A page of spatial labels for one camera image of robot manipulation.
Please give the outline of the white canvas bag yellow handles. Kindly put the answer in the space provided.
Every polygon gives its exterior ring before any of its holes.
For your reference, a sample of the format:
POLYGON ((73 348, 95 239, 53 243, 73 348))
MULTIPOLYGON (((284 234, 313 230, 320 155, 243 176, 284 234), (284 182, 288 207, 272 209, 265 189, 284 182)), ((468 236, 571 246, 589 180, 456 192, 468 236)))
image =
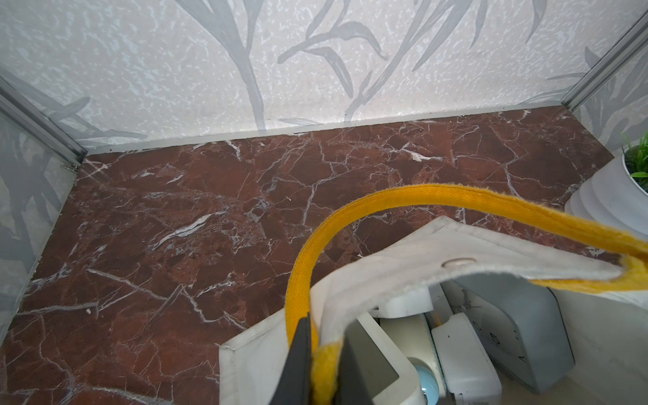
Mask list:
POLYGON ((295 260, 285 307, 219 351, 219 401, 268 404, 300 319, 310 315, 310 403, 332 403, 344 333, 358 316, 398 295, 474 274, 509 274, 538 286, 647 305, 647 244, 631 233, 488 189, 447 184, 396 187, 331 214, 295 260), (440 217, 376 254, 330 273, 312 273, 326 246, 355 221, 388 209, 452 206, 533 226, 619 255, 611 264, 440 217))

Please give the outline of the white cube alarm clock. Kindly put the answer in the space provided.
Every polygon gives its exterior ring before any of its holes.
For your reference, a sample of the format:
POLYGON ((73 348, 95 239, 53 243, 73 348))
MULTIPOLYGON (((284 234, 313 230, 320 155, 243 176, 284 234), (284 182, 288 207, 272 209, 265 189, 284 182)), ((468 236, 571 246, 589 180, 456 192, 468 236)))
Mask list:
POLYGON ((452 402, 500 404, 500 378, 468 317, 457 313, 431 333, 452 402))

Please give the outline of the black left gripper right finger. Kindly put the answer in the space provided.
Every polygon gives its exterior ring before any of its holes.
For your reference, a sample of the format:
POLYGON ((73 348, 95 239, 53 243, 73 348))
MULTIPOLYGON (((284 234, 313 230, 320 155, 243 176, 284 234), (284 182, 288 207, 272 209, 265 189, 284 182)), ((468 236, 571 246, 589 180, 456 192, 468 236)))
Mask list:
POLYGON ((361 405, 373 403, 361 373, 359 361, 354 353, 354 337, 363 332, 359 322, 352 322, 344 334, 344 344, 340 354, 337 391, 333 403, 338 405, 361 405))

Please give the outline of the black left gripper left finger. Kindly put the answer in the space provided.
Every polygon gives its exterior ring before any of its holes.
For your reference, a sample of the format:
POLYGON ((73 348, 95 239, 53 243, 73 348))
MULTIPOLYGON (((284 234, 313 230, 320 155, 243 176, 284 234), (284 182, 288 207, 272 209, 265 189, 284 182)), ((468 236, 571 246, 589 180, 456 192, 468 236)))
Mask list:
POLYGON ((307 314, 299 320, 285 366, 270 405, 307 405, 311 398, 312 324, 307 314))

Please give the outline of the white digital clock dark screen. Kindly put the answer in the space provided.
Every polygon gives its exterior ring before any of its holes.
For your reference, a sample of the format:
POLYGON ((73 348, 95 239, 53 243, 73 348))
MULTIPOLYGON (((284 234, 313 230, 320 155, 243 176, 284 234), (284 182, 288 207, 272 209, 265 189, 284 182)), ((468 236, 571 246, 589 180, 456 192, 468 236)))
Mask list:
POLYGON ((415 368, 369 314, 356 318, 364 331, 353 341, 372 404, 425 404, 415 368))

